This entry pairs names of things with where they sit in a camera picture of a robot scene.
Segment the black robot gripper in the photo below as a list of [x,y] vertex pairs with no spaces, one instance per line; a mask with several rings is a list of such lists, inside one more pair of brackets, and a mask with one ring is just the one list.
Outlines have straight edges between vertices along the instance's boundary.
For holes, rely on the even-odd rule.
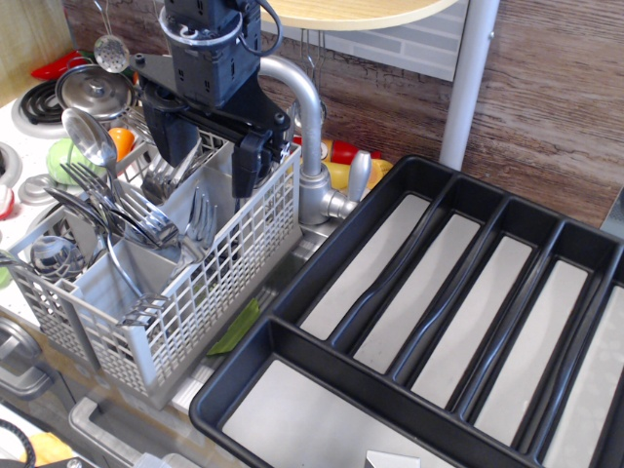
[[169,57],[136,54],[145,122],[161,156],[178,167],[195,148],[198,130],[235,142],[232,195],[249,198],[284,146],[290,118],[258,83],[257,21],[174,24]]

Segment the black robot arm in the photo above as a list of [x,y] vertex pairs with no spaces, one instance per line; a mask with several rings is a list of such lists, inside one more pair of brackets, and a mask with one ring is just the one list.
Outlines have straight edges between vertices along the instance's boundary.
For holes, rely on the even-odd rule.
[[171,52],[136,54],[145,122],[161,156],[181,164],[199,131],[233,143],[232,195],[252,195],[279,161],[291,120],[261,89],[265,1],[167,1],[159,23]]

